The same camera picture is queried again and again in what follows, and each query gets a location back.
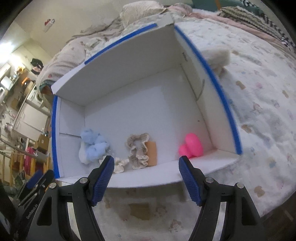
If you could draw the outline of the blue and white plush toy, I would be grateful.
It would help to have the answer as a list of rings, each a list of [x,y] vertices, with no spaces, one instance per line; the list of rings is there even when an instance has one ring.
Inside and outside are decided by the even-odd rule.
[[[81,163],[88,165],[105,156],[109,149],[109,143],[104,136],[88,128],[81,132],[80,137],[81,145],[78,157]]]

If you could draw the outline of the pink heart plush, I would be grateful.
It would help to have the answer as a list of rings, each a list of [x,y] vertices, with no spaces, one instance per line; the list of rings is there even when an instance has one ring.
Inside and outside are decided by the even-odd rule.
[[[189,133],[185,136],[185,142],[179,147],[178,152],[180,156],[193,158],[203,156],[204,149],[198,136],[194,133]]]

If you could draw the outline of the cardboard box on floor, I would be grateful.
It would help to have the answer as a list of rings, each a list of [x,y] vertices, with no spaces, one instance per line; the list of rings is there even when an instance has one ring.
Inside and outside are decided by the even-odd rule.
[[[46,154],[49,146],[49,137],[43,134],[39,135],[38,140],[34,144],[34,149]]]

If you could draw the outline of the white kitchen cabinet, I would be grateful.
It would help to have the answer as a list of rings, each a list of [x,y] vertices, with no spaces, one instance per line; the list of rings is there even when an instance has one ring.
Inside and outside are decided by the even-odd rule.
[[[46,123],[50,113],[32,107],[24,102],[16,116],[11,136],[13,138],[28,138],[37,141],[39,136],[46,130]]]

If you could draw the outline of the white washing machine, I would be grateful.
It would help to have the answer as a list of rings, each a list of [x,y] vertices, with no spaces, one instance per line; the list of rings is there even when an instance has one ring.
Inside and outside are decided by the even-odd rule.
[[[36,85],[32,88],[32,90],[28,94],[28,97],[26,99],[26,103],[36,109],[45,109],[46,108],[43,99],[38,94]]]

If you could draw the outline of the dark hanging clothes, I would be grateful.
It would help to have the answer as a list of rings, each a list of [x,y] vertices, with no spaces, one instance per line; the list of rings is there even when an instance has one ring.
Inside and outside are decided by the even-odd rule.
[[[31,72],[35,75],[39,75],[44,68],[43,62],[36,58],[33,58],[30,64],[32,66]]]

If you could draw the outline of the orange-brown cardboard tag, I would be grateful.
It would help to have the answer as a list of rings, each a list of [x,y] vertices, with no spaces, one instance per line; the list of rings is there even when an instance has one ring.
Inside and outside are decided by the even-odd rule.
[[[153,141],[148,141],[145,143],[147,147],[147,156],[148,156],[148,161],[147,165],[148,166],[156,166],[157,165],[157,145],[156,142]]]

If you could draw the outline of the white box with blue edges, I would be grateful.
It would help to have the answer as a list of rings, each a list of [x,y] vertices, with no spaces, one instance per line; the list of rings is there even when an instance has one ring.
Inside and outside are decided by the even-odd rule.
[[[81,131],[104,136],[110,154],[126,159],[130,135],[148,133],[157,165],[111,177],[111,188],[138,188],[181,181],[179,147],[194,133],[204,154],[191,159],[205,174],[242,154],[226,95],[200,51],[171,16],[135,30],[105,47],[52,86],[52,155],[55,177],[74,183],[99,165],[78,153]]]

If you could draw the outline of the beige rumpled duvet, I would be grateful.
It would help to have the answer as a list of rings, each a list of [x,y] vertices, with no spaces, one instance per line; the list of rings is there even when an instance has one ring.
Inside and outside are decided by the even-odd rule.
[[[120,17],[103,19],[97,25],[74,35],[66,45],[43,67],[36,86],[41,94],[51,95],[51,86],[62,76],[88,59],[124,30]]]

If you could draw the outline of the cream fluffy plush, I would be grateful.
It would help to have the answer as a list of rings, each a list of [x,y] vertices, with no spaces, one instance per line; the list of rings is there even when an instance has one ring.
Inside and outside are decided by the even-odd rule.
[[[230,50],[216,46],[201,51],[204,59],[212,69],[222,68],[230,63]]]

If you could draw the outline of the beige floral pillow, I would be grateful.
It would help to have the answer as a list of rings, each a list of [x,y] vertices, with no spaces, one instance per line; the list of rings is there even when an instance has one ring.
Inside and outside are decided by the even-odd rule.
[[[155,14],[161,14],[166,11],[164,5],[157,1],[136,1],[125,4],[120,12],[120,18],[123,26],[126,28],[130,24]]]

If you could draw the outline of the pink sheet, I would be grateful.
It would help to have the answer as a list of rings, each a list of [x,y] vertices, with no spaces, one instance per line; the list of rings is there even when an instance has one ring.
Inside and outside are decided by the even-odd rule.
[[[253,35],[256,35],[257,37],[260,37],[261,39],[265,39],[267,41],[271,41],[271,42],[275,42],[277,39],[265,34],[263,32],[260,32],[256,29],[250,28],[246,25],[243,25],[241,23],[235,22],[231,19],[228,18],[224,18],[221,16],[218,16],[218,14],[220,12],[217,13],[208,13],[206,11],[193,11],[193,9],[187,5],[187,4],[174,4],[170,7],[168,7],[169,11],[175,11],[181,15],[187,16],[187,17],[194,17],[194,18],[198,18],[198,19],[211,19],[211,20],[215,20],[221,23],[225,23],[227,25],[245,30]]]

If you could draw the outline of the striped knitted blanket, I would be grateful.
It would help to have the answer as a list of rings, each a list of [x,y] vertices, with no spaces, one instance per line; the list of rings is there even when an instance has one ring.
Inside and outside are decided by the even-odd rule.
[[[257,16],[240,6],[225,6],[220,9],[218,16],[231,19],[235,22],[256,29],[279,40],[286,47],[295,50],[295,44],[266,14]]]

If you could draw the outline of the red white wall hook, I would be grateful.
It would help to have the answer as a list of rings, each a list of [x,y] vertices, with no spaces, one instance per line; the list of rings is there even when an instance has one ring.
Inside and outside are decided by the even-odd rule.
[[[55,23],[55,19],[48,19],[44,22],[44,32],[48,32],[48,30],[52,27]]]

